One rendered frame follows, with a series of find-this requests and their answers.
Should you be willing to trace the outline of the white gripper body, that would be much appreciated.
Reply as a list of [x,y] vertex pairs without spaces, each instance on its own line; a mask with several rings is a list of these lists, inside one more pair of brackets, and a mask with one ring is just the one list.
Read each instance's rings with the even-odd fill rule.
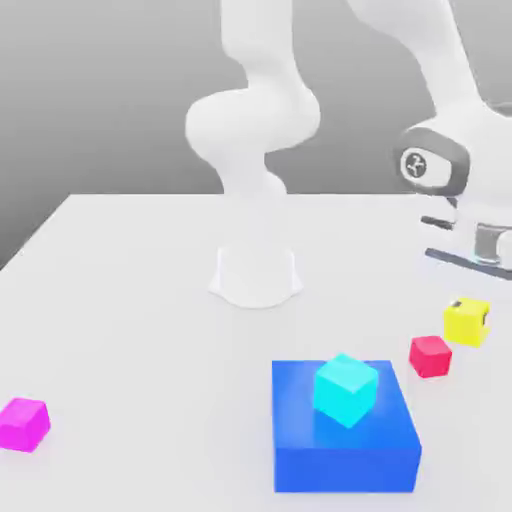
[[424,267],[439,283],[457,289],[512,288],[512,270],[486,266],[442,250],[424,250]]

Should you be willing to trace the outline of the small yellow cube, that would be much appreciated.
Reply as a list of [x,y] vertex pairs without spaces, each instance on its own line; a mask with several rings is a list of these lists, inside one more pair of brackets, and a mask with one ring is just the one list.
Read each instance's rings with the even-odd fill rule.
[[488,301],[467,297],[456,299],[443,311],[444,340],[480,347],[489,333],[486,326],[489,312]]

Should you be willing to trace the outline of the small red cube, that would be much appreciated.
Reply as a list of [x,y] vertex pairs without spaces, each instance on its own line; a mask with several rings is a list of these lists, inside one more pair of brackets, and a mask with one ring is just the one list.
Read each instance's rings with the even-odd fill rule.
[[439,336],[415,337],[411,340],[409,362],[421,378],[448,374],[452,350]]

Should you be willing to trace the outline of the small cyan cube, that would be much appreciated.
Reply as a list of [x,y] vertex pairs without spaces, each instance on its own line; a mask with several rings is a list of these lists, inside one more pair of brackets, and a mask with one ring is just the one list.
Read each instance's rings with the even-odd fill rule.
[[375,405],[378,384],[376,369],[338,354],[315,373],[313,407],[345,428],[352,428]]

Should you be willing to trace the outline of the small magenta cube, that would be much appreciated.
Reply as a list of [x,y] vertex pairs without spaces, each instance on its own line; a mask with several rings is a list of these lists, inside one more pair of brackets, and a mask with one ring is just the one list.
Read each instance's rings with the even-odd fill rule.
[[13,398],[0,411],[0,448],[32,453],[50,428],[44,401]]

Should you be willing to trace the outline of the large blue box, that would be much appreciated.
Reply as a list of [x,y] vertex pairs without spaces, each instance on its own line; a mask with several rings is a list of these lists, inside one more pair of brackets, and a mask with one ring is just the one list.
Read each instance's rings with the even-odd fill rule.
[[272,363],[274,490],[281,493],[406,493],[415,488],[422,446],[392,363],[379,374],[376,403],[346,428],[313,407],[323,363]]

